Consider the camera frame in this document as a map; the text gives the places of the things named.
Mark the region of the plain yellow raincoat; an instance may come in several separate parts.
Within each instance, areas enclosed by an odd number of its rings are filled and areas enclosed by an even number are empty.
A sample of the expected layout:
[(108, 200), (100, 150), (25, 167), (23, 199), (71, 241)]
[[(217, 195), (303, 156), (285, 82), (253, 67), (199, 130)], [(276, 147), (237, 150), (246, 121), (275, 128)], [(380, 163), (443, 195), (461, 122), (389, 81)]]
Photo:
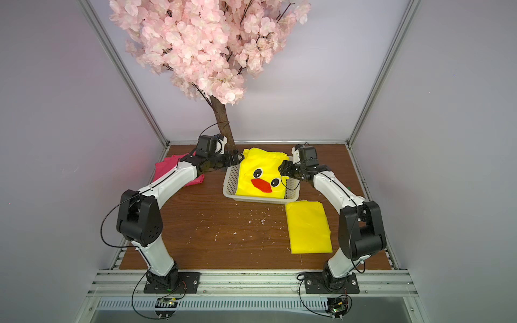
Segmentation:
[(333, 251), (331, 230), (322, 203), (288, 203), (285, 212), (292, 254), (324, 254)]

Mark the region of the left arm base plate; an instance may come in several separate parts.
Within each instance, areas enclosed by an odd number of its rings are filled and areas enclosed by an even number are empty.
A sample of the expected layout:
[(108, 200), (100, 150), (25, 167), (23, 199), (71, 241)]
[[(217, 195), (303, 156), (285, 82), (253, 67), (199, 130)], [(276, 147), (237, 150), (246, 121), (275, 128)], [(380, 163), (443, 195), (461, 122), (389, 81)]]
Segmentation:
[(167, 276), (157, 276), (151, 272), (146, 273), (144, 293), (186, 293), (197, 292), (201, 274), (192, 271), (172, 271)]

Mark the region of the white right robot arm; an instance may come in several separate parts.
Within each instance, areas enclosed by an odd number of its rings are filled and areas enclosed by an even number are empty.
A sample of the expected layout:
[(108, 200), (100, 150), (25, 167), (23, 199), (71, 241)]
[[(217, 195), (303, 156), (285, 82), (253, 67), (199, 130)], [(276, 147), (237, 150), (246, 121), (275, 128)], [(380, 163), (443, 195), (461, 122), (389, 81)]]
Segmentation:
[(280, 174), (309, 182), (339, 214), (339, 249), (323, 270), (324, 282), (335, 285), (387, 247), (381, 209), (378, 203), (355, 195), (337, 179), (331, 168), (320, 164), (312, 145), (296, 145), (292, 155), (293, 161), (280, 165)]

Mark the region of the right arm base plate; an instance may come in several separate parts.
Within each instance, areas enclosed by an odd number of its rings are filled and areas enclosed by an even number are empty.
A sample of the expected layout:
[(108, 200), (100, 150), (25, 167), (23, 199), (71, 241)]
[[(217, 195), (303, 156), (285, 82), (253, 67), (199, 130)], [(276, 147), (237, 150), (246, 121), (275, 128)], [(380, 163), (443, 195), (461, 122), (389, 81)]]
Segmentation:
[(304, 289), (307, 294), (359, 294), (359, 283), (355, 273), (335, 278), (326, 271), (304, 272)]

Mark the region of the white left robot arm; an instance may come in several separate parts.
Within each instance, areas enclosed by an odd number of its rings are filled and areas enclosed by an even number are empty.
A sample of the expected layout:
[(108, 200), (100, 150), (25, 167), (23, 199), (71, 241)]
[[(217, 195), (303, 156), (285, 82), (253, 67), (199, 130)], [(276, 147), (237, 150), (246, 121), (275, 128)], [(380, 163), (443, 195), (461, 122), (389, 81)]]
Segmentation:
[(146, 187), (125, 191), (121, 196), (117, 231), (143, 257), (148, 266), (147, 277), (170, 289), (176, 285), (179, 274), (178, 265), (162, 239), (161, 208), (180, 189), (200, 176), (240, 164), (244, 160), (243, 153), (227, 148), (227, 142), (221, 134), (200, 136), (196, 148), (181, 157), (171, 170)]

